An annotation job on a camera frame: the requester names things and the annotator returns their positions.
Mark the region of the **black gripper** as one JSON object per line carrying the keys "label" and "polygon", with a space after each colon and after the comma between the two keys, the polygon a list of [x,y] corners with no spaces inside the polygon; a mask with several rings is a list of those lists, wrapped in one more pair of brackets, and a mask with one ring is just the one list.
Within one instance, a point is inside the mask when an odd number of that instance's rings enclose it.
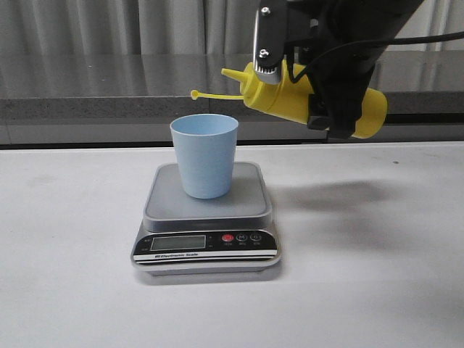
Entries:
{"label": "black gripper", "polygon": [[[362,115],[365,90],[390,38],[389,1],[287,1],[286,77],[304,77],[307,128],[347,139]],[[355,94],[342,93],[343,87]]]}

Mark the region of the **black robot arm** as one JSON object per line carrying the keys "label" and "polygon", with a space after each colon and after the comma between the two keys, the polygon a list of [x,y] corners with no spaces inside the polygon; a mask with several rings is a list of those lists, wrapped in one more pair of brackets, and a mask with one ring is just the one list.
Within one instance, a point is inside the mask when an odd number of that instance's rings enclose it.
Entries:
{"label": "black robot arm", "polygon": [[377,59],[420,1],[289,1],[285,54],[289,78],[307,81],[309,129],[331,138],[370,138],[388,102],[369,88]]}

